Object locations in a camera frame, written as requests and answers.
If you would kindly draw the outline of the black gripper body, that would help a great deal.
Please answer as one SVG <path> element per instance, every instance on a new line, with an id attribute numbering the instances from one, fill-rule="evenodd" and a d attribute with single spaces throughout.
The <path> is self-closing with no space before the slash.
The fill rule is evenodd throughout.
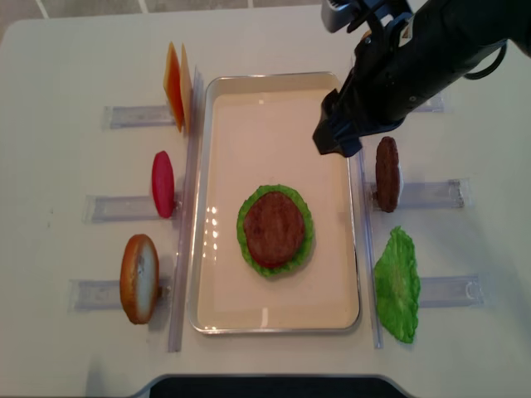
<path id="1" fill-rule="evenodd" d="M 428 40 L 416 33 L 414 16 L 383 25 L 368 19 L 370 33 L 354 50 L 355 62 L 343 87 L 331 93 L 331 134 L 362 137 L 399 127 L 406 116 L 448 86 L 448 73 L 429 54 Z"/>

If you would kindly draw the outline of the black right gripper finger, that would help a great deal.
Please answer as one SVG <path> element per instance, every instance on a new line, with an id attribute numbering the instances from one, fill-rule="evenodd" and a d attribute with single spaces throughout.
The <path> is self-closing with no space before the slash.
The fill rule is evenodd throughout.
<path id="1" fill-rule="evenodd" d="M 335 152 L 344 158 L 351 158 L 363 148 L 358 131 L 352 124 L 337 127 L 334 130 L 334 140 L 336 142 Z"/>

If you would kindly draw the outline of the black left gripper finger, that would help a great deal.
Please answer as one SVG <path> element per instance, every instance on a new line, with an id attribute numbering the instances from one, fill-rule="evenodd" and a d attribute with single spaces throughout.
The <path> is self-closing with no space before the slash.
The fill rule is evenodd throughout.
<path id="1" fill-rule="evenodd" d="M 320 155 L 332 153 L 343 155 L 343 150 L 334 137 L 334 126 L 332 124 L 334 104 L 338 98 L 338 91 L 333 89 L 324 97 L 320 105 L 319 122 L 312 135 L 312 139 Z"/>

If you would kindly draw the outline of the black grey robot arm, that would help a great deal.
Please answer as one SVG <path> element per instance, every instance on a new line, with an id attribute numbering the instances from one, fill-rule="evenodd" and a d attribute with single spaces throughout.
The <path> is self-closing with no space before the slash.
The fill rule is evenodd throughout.
<path id="1" fill-rule="evenodd" d="M 340 90 L 321 104 L 313 140 L 322 155 L 349 158 L 364 136 L 399 127 L 413 110 L 461 77 L 478 80 L 495 70 L 512 41 L 530 53 L 528 1 L 324 1 L 329 32 L 369 33 Z"/>

